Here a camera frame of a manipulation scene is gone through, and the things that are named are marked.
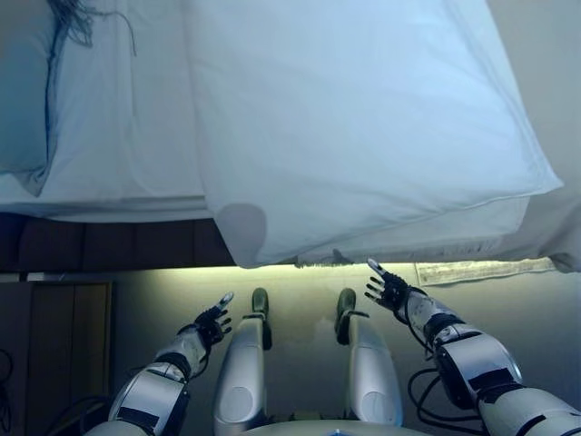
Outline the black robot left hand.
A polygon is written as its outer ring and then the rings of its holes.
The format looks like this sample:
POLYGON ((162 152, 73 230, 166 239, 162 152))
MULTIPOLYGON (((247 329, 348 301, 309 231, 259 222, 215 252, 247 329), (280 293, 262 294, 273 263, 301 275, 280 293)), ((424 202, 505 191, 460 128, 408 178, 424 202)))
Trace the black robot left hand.
POLYGON ((207 351, 213 345, 221 342, 224 336, 232 331, 231 318, 227 317, 227 307, 234 297, 233 292, 227 292, 211 308, 202 312, 194 321, 197 332, 207 351))

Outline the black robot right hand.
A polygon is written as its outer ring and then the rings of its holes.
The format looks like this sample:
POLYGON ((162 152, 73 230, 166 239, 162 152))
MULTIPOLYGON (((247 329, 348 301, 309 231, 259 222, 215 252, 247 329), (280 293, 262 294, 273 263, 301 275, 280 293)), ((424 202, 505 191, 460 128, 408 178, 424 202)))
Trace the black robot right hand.
POLYGON ((369 278, 364 295, 379 306, 390 310, 399 322, 408 324, 405 305, 409 295, 409 285, 371 258, 367 260, 367 265, 375 276, 369 278))

